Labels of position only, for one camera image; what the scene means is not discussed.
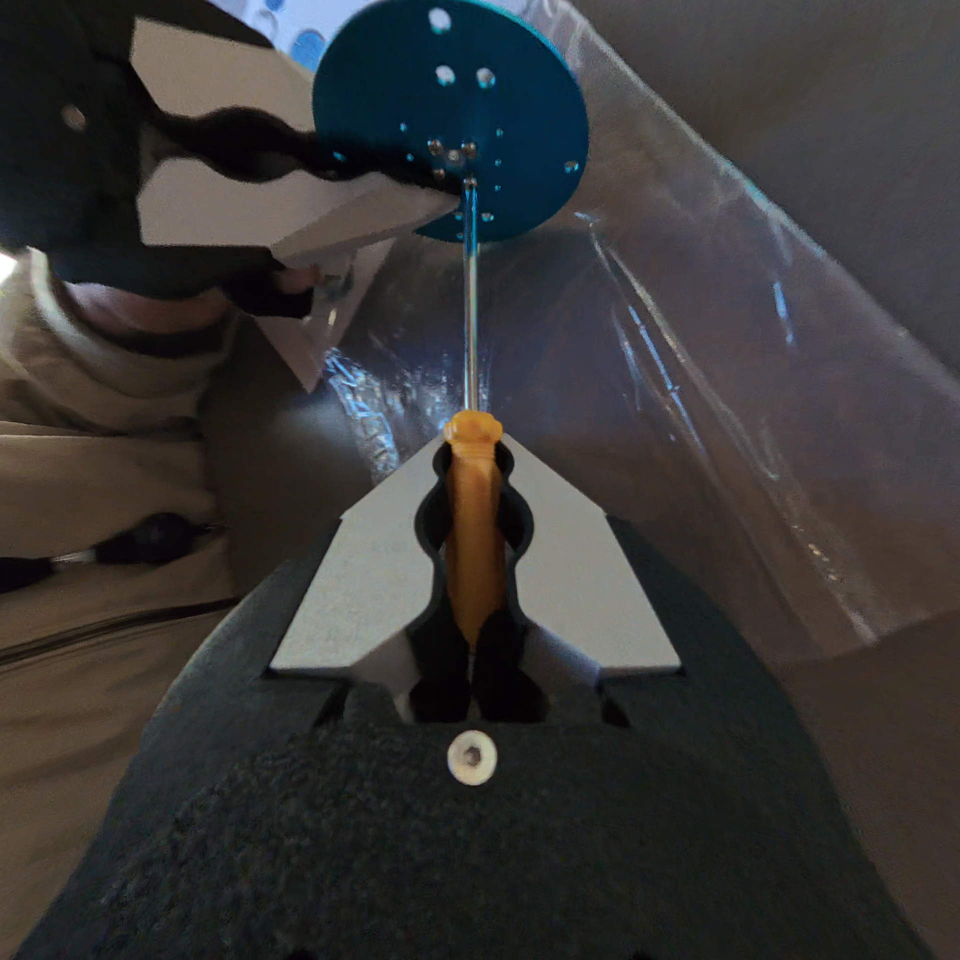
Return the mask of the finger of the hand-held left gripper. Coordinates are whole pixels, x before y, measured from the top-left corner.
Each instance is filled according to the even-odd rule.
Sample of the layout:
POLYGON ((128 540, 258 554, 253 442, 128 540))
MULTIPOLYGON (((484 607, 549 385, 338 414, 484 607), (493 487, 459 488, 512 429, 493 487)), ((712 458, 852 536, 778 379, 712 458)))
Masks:
POLYGON ((204 162, 330 162, 313 113, 314 75, 260 47, 138 18, 130 65, 149 122, 204 162))
POLYGON ((137 198, 149 247, 258 248, 285 267, 328 266, 427 226, 458 197, 384 174, 344 182, 295 170, 263 183, 229 178, 197 159, 170 158, 137 198))

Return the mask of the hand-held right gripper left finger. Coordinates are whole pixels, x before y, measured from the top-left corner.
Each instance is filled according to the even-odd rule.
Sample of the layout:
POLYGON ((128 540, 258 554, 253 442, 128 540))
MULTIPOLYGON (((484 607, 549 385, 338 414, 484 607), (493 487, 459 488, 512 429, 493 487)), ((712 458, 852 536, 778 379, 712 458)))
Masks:
POLYGON ((471 655, 448 587, 450 465, 434 438, 342 515, 272 673, 378 685, 422 722, 467 715, 471 655))

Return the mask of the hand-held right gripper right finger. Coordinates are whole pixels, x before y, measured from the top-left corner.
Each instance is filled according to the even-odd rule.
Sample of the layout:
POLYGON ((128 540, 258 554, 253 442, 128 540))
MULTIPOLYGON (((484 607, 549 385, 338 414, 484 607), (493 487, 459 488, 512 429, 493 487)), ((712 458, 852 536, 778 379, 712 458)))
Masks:
POLYGON ((682 674, 610 517, 516 440, 496 448, 505 601, 478 641, 478 710, 541 722, 573 689, 682 674))

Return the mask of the yellow-handled screwdriver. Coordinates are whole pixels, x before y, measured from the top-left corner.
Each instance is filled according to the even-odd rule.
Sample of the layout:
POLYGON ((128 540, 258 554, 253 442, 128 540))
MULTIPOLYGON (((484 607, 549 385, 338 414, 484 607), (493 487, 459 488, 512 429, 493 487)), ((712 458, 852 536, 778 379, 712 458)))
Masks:
POLYGON ((502 425, 481 408, 478 323, 478 193, 462 184, 463 409, 444 427, 451 464, 447 488, 452 527, 447 587, 453 615, 471 653, 482 628, 506 594, 503 541, 498 530, 502 425))

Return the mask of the blue round metal disc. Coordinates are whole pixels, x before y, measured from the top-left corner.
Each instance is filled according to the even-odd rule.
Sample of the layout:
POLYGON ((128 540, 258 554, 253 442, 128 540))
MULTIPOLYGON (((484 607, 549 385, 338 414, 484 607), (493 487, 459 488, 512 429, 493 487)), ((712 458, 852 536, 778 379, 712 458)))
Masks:
POLYGON ((314 78, 320 143, 335 169, 374 154, 402 180, 462 201, 477 186, 481 243, 526 234, 573 197, 590 127, 556 48, 482 2, 377 2, 330 41, 314 78))

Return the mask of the person's left forearm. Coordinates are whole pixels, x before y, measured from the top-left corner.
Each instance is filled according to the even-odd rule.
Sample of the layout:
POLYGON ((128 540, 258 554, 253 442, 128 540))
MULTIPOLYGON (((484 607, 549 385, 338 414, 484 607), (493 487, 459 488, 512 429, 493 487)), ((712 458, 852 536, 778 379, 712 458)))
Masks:
POLYGON ((200 438, 201 403, 230 354, 234 310, 193 332, 104 333, 34 249, 2 284, 1 307, 3 435, 200 438))

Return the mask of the person's left hand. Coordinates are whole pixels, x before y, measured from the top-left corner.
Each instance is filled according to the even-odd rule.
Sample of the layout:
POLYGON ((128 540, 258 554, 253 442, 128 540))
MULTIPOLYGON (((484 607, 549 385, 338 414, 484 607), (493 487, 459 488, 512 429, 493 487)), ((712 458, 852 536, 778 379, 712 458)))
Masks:
POLYGON ((234 306, 221 289, 186 299, 153 298, 94 283, 61 282, 74 312, 92 330, 106 337, 173 336, 205 330, 220 323, 234 306))

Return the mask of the white assembly instruction sheet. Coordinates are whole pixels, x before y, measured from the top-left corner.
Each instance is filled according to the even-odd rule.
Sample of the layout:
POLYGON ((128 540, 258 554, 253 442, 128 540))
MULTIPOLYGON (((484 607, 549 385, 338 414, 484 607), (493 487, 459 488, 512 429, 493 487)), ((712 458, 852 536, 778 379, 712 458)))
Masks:
MULTIPOLYGON (((212 5, 258 32, 300 70, 314 75, 340 29, 370 1, 213 1, 212 5)), ((306 392, 326 374, 337 349, 390 255, 395 240, 357 249, 334 266, 312 313, 303 319, 261 318, 259 329, 306 392)))

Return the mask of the clear plastic bag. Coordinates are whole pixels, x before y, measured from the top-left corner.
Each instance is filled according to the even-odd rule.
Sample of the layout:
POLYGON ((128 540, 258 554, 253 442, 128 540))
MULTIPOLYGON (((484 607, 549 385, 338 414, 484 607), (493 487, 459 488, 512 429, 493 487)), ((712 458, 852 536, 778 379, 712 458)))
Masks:
POLYGON ((581 184, 480 264, 506 432, 773 662, 958 617, 958 379, 568 2, 581 184))

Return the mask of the person's beige jacket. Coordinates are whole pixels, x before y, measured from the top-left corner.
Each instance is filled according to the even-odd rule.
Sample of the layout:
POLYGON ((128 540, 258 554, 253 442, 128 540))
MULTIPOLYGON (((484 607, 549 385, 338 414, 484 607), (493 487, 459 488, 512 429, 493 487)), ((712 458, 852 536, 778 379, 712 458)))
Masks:
POLYGON ((98 831, 141 731, 236 601, 193 438, 2 422, 1 950, 98 831))

